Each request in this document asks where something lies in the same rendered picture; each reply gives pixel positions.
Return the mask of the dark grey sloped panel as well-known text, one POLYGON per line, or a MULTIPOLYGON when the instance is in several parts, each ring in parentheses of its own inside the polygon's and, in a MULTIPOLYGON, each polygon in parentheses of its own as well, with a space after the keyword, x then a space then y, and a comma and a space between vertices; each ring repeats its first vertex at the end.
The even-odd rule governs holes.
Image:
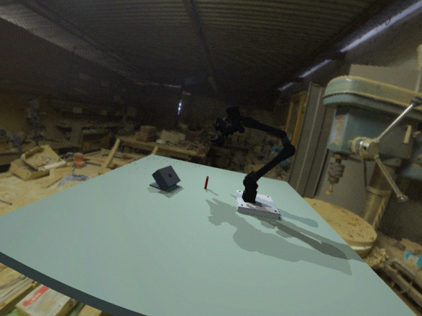
POLYGON ((155 183, 151 183, 149 185, 163 191, 168 190, 170 187, 175 186, 181 181, 172 166, 160 168, 155 171, 152 176, 155 183))

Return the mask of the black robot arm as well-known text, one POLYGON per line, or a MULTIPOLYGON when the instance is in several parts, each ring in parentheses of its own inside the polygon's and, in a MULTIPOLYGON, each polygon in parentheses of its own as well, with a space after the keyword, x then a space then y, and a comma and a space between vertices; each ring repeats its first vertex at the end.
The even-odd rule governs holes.
MULTIPOLYGON (((239 114, 239 108, 236 107, 230 107, 226 109, 229 120, 235 120, 234 122, 231 122, 229 124, 229 128, 231 132, 239 131, 240 133, 244 133, 245 127, 250 127, 254 129, 260 129, 262 131, 271 133, 273 135, 279 136, 282 144, 284 145, 283 150, 281 150, 278 155, 272 159, 270 162, 266 163, 261 169, 259 169, 256 172, 251 171, 249 174, 244 176, 243 184, 245 186, 245 190, 243 191, 242 198, 244 202, 246 203, 256 203, 256 195, 257 195, 257 181, 262 177, 264 174, 266 174, 268 171, 270 171, 274 166, 282 162, 283 160, 295 155, 295 147, 290 144, 290 140, 287 137, 287 134, 285 131, 276 129, 274 127, 270 127, 268 125, 262 124, 255 119, 246 116, 243 117, 239 114), (242 123, 241 123, 242 122, 242 123)), ((214 121, 213 126, 215 129, 219 131, 223 131, 226 128, 226 124, 228 123, 222 120, 221 118, 217 117, 214 121)))

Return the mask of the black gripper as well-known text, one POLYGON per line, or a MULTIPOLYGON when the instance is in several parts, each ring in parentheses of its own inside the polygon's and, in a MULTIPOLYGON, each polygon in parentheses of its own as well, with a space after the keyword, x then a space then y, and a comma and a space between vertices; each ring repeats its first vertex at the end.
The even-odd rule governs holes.
POLYGON ((221 131, 221 135, 215 135, 214 138, 210 140, 210 142, 215 142, 220 147, 222 147, 225 142, 225 140, 223 139, 224 136, 228 137, 229 134, 233 135, 233 132, 231 132, 229 128, 229 124, 231 123, 231 121, 229 121, 229 119, 227 118, 222 118, 222 120, 224 120, 225 122, 228 121, 228 123, 226 124, 226 128, 221 131))

